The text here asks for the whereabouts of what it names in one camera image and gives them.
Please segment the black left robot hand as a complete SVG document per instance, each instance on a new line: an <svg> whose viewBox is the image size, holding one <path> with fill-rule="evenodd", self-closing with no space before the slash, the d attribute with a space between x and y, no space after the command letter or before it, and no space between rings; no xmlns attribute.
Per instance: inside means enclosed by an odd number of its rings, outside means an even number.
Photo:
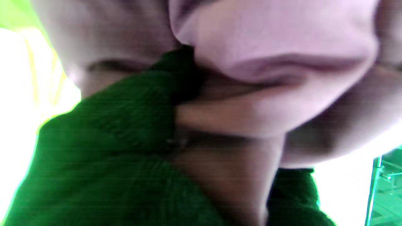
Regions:
<svg viewBox="0 0 402 226"><path fill-rule="evenodd" d="M4 225L235 226L167 160L201 82L183 46L46 122Z"/></svg>

